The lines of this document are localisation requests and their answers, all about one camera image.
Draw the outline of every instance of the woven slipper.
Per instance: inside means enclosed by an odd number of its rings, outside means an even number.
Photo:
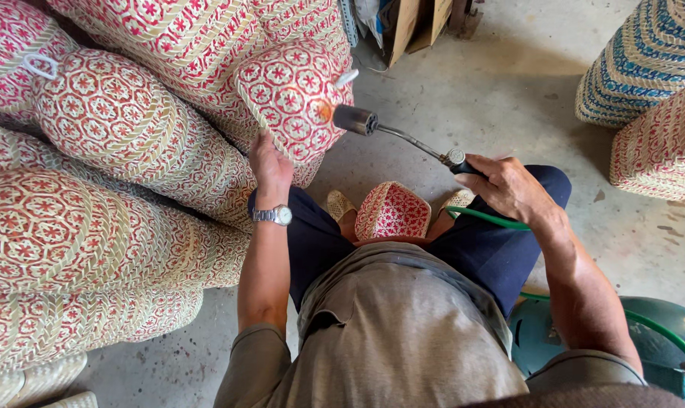
[[[471,202],[474,200],[476,195],[474,194],[473,191],[469,189],[461,189],[455,192],[451,197],[449,197],[443,205],[440,207],[438,210],[438,215],[440,215],[440,212],[445,210],[446,213],[451,216],[451,218],[456,219],[461,213],[455,213],[454,211],[449,211],[446,210],[447,206],[456,206],[456,207],[466,207]]]
[[[353,203],[338,190],[327,193],[327,212],[335,221],[339,221],[349,210],[358,210]]]

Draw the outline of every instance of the man's arm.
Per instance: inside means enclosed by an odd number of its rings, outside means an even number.
[[[271,136],[259,135],[250,154],[257,177],[257,210],[271,210],[287,204],[293,178],[293,164],[272,143]],[[284,335],[287,324],[287,296],[290,292],[290,253],[287,227],[259,221],[253,227],[247,258],[239,277],[237,319],[239,331],[256,323],[272,323]]]
[[[493,161],[466,155],[466,160],[488,181],[473,174],[458,174],[456,181],[534,233],[547,267],[552,319],[567,346],[613,354],[642,374],[622,303],[574,235],[564,209],[516,158]]]

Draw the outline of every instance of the watch face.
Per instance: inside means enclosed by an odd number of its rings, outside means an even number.
[[[279,220],[284,225],[289,224],[293,220],[293,212],[289,207],[282,207],[278,212]]]

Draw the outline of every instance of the concrete floor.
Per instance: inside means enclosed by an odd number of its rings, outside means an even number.
[[[515,150],[521,162],[560,167],[574,185],[567,207],[574,230],[619,293],[685,306],[685,202],[610,186],[615,132],[583,124],[573,113],[580,77],[636,5],[637,0],[476,3],[484,17],[473,41],[443,36],[432,49],[404,56],[385,73],[361,68],[356,105],[439,151]],[[374,64],[363,50],[353,52]],[[359,205],[378,183],[391,180],[434,210],[456,190],[443,166],[394,136],[348,134],[327,153],[308,191],[322,205],[337,188]],[[541,260],[528,287],[546,290]],[[236,292],[207,290],[198,318],[165,338],[91,351],[73,390],[95,392],[102,408],[211,406],[237,333]],[[293,356],[295,319],[290,308]]]

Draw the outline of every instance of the blue patterned basket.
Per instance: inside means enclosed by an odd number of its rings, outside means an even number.
[[[685,0],[643,0],[577,88],[576,116],[622,128],[685,87]]]

